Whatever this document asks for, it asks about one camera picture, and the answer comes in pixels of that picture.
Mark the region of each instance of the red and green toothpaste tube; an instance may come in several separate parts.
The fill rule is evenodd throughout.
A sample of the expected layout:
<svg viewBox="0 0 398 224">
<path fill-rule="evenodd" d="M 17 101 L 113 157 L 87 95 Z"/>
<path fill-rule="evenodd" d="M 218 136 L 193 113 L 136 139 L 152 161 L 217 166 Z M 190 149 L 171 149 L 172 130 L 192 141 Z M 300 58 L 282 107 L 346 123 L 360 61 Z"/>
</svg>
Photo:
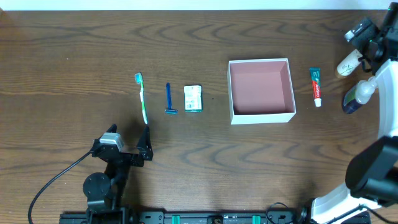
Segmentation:
<svg viewBox="0 0 398 224">
<path fill-rule="evenodd" d="M 311 80 L 312 80 L 312 90 L 313 90 L 313 100 L 316 107 L 321 107 L 321 69 L 320 68 L 310 68 Z"/>
</svg>

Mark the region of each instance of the white box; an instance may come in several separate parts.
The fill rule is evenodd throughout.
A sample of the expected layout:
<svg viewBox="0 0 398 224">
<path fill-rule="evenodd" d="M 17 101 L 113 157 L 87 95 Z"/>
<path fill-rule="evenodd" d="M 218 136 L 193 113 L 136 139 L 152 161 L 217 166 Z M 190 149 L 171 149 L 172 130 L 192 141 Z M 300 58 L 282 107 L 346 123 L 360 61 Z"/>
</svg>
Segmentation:
<svg viewBox="0 0 398 224">
<path fill-rule="evenodd" d="M 231 124 L 286 123 L 296 114 L 287 58 L 228 63 Z"/>
</svg>

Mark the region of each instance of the toothbrush head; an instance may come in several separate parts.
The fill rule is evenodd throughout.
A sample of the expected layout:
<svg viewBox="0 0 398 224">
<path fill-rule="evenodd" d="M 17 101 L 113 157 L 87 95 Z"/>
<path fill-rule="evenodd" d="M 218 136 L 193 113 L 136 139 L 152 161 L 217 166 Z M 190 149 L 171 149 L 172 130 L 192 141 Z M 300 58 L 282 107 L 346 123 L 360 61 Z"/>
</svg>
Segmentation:
<svg viewBox="0 0 398 224">
<path fill-rule="evenodd" d="M 136 83 L 137 84 L 141 84 L 143 82 L 141 72 L 137 73 L 135 78 L 136 78 Z"/>
</svg>

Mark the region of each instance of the white backdrop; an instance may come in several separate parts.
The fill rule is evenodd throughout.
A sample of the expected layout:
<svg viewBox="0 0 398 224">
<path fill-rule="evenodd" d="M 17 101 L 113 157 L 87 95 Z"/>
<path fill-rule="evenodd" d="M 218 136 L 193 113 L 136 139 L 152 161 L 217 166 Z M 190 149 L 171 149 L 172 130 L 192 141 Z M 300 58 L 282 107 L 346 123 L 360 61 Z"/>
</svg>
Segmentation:
<svg viewBox="0 0 398 224">
<path fill-rule="evenodd" d="M 387 9 L 391 0 L 0 0 L 5 10 Z"/>
</svg>

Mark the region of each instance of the bottle cap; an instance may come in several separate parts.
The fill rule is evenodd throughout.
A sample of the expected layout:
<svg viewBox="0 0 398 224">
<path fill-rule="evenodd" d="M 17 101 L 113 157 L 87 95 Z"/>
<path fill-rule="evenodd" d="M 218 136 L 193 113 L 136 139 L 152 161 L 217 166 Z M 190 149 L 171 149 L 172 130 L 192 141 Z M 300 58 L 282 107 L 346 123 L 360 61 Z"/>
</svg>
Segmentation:
<svg viewBox="0 0 398 224">
<path fill-rule="evenodd" d="M 314 99 L 314 102 L 315 102 L 315 106 L 316 106 L 316 107 L 321 107 L 321 105 L 322 105 L 322 100 L 321 100 L 320 98 Z"/>
</svg>

